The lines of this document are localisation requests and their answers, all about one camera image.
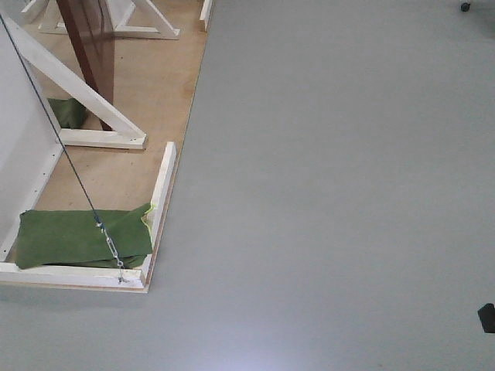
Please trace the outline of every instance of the black object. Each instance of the black object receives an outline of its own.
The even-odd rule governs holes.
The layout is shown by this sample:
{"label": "black object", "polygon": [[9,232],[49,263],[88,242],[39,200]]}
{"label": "black object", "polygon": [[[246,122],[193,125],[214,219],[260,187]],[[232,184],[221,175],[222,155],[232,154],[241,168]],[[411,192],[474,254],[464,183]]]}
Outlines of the black object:
{"label": "black object", "polygon": [[481,325],[487,334],[495,334],[495,306],[488,303],[478,311]]}

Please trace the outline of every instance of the brown wooden panel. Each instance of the brown wooden panel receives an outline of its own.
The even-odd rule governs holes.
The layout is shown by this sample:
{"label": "brown wooden panel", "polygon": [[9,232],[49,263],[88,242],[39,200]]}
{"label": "brown wooden panel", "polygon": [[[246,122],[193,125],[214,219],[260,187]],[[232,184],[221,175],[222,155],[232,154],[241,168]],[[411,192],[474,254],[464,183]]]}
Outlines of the brown wooden panel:
{"label": "brown wooden panel", "polygon": [[[86,83],[114,100],[114,33],[105,0],[56,0]],[[101,127],[111,130],[103,121]]]}

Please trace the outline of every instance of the gray floor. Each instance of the gray floor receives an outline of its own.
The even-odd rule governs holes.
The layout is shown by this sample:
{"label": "gray floor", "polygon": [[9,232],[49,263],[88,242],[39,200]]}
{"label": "gray floor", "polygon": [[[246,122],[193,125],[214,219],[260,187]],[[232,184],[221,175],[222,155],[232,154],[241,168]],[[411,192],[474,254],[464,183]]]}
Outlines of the gray floor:
{"label": "gray floor", "polygon": [[495,3],[217,0],[152,290],[0,288],[0,370],[495,369]]}

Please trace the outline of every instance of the green fabric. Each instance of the green fabric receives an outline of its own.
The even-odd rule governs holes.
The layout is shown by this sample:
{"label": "green fabric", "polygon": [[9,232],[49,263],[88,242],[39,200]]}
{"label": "green fabric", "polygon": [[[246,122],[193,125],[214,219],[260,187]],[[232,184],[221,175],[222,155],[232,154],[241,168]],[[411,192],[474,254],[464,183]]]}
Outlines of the green fabric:
{"label": "green fabric", "polygon": [[[150,209],[146,203],[132,211],[97,211],[126,268],[138,267],[152,252],[149,229],[143,221]],[[29,210],[21,214],[15,263],[21,269],[42,264],[117,267],[91,210]]]}
{"label": "green fabric", "polygon": [[60,127],[64,129],[80,129],[86,120],[86,108],[74,98],[67,100],[48,98]]}

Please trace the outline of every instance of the white wall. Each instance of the white wall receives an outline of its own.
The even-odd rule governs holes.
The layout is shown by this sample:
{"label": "white wall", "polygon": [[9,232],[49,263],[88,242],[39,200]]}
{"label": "white wall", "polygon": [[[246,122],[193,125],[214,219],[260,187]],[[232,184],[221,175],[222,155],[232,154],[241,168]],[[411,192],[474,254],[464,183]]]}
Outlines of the white wall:
{"label": "white wall", "polygon": [[60,153],[43,106],[0,25],[0,245]]}

